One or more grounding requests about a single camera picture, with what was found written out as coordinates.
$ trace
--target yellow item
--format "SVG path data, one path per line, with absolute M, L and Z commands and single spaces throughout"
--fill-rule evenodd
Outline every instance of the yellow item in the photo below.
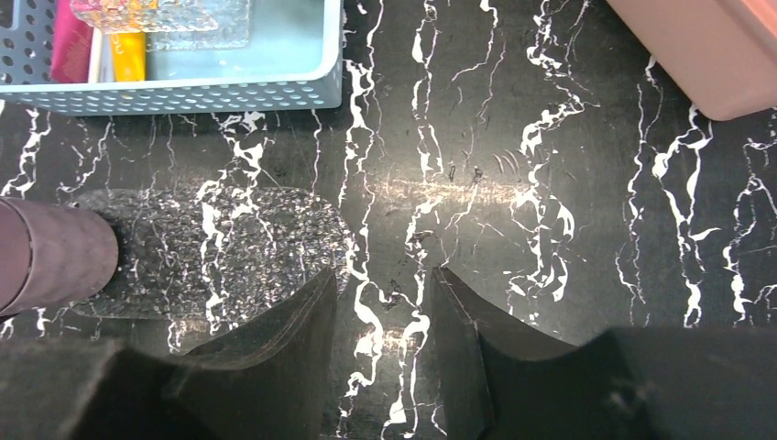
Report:
M 111 34 L 111 51 L 117 81 L 146 80 L 146 34 Z

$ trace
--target textured clear plastic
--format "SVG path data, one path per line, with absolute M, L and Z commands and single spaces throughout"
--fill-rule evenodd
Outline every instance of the textured clear plastic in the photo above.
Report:
M 105 34 L 218 27 L 201 0 L 70 0 L 73 14 Z
M 249 0 L 201 1 L 202 7 L 215 20 L 216 29 L 148 34 L 146 38 L 148 50 L 221 50 L 243 48 L 248 45 L 251 30 Z
M 0 27 L 0 99 L 68 116 L 332 108 L 342 100 L 342 0 L 253 0 L 242 49 L 158 51 L 145 82 L 49 77 L 54 0 L 15 3 Z

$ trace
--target perforated basket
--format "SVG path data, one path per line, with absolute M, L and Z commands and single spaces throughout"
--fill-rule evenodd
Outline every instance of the perforated basket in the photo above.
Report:
M 13 23 L 0 22 L 0 99 L 9 102 L 99 116 L 331 108 L 342 100 L 342 0 L 254 0 L 247 47 L 151 52 L 147 77 L 155 81 L 93 84 L 50 79 L 55 0 L 15 1 Z M 219 71 L 226 58 L 245 67 Z M 188 78 L 156 80 L 178 75 Z

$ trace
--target dark object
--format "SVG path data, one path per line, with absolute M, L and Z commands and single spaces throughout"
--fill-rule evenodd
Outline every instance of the dark object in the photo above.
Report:
M 185 357 L 114 340 L 4 342 L 0 438 L 318 438 L 336 298 L 323 270 Z
M 777 438 L 777 334 L 609 330 L 574 348 L 431 276 L 447 433 L 455 439 Z
M 29 233 L 24 221 L 13 208 L 0 202 L 0 312 L 10 304 L 22 290 L 29 265 L 32 263 L 32 251 L 29 246 Z
M 0 279 L 0 315 L 81 300 L 111 280 L 118 245 L 111 226 L 99 215 L 7 197 L 0 197 L 0 205 L 0 228 L 9 228 L 0 233 L 0 264 L 14 265 L 8 281 Z M 7 234 L 15 235 L 10 246 L 5 242 Z M 27 262 L 23 268 L 22 261 Z M 5 269 L 0 269 L 0 275 L 6 275 Z

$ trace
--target pink container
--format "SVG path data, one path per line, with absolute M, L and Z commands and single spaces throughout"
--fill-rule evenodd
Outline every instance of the pink container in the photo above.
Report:
M 777 105 L 777 0 L 607 0 L 710 119 Z
M 85 209 L 0 198 L 0 316 L 94 295 L 114 274 L 113 229 Z
M 89 54 L 92 27 L 72 13 L 70 0 L 57 2 L 54 17 L 54 49 L 51 53 L 51 78 L 58 83 L 86 83 L 89 79 Z

